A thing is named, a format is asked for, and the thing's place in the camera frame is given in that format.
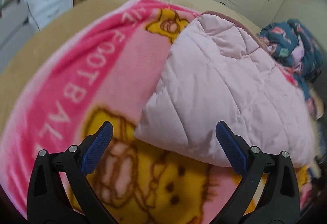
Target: light pink comforter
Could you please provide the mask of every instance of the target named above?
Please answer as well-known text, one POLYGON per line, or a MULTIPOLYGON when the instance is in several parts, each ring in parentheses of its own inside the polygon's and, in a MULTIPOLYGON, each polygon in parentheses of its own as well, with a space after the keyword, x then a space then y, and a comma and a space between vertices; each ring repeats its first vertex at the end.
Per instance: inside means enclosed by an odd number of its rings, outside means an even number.
POLYGON ((266 153, 288 151, 295 167, 313 157, 303 93, 236 21, 197 17, 171 47, 135 136, 217 166, 230 166, 215 136, 224 120, 266 153))

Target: pile of clothes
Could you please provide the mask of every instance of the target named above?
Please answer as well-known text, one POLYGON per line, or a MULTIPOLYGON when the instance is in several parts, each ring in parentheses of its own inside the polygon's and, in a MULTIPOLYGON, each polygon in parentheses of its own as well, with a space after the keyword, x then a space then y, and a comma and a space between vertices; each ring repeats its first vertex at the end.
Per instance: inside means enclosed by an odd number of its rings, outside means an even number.
POLYGON ((267 25, 258 36, 265 43, 265 50, 289 74, 289 82, 303 90, 307 106, 316 116, 307 82, 321 73, 323 56, 310 31, 299 20, 290 19, 267 25))

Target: beige mattress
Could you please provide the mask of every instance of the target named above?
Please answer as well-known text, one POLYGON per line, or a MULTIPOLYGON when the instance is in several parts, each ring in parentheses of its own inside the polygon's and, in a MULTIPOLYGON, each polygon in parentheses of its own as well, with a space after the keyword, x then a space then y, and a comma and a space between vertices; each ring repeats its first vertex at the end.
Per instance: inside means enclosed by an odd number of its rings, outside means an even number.
MULTIPOLYGON (((18 51, 0 76, 0 134, 16 99, 37 69, 66 40, 104 14, 128 0, 86 0, 54 20, 18 51)), ((212 0, 164 0, 200 12, 216 11, 244 24, 256 34, 260 28, 233 10, 212 0)))

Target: cartoon character print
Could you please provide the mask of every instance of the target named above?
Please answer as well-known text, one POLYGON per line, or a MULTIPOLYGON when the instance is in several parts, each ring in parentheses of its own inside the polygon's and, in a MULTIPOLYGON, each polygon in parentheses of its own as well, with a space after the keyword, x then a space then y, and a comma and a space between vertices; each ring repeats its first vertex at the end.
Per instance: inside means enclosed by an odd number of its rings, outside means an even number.
POLYGON ((274 34, 282 35, 282 36, 283 36, 283 39, 284 39, 287 43, 289 43, 289 44, 292 43, 292 41, 291 41, 289 38, 286 37, 286 32, 285 32, 284 29, 282 29, 282 28, 280 28, 280 27, 274 27, 274 28, 271 30, 271 32, 274 33, 274 34))
POLYGON ((298 170, 297 180, 300 192, 300 208, 304 208, 311 197, 312 183, 310 182, 308 167, 304 166, 298 170))
MULTIPOLYGON (((84 136, 106 120, 114 136, 88 181, 119 223, 200 224, 210 165, 135 139, 133 124, 101 108, 91 114, 84 136)), ((73 194, 70 200, 80 210, 73 194)))
POLYGON ((177 12, 170 9, 161 9, 158 20, 146 26, 146 31, 168 37, 172 44, 180 32, 187 27, 189 22, 179 17, 177 12))

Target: pink blanket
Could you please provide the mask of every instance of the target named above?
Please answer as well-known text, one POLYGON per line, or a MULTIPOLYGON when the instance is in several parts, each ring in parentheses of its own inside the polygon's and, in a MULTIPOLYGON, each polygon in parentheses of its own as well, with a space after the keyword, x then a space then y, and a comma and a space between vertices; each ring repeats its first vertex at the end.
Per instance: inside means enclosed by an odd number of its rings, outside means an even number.
POLYGON ((171 47, 135 137, 227 167, 215 132, 223 120, 248 145, 274 155, 287 151, 295 168, 309 164, 314 133, 303 91, 255 40, 219 13, 193 20, 171 47))
POLYGON ((220 211, 241 179, 231 168, 167 152, 133 134, 171 44, 199 14, 157 0, 130 0, 71 38, 38 70, 0 145, 0 184, 23 215, 38 151, 62 152, 105 120, 113 124, 114 138, 88 180, 121 223, 209 223, 220 211))

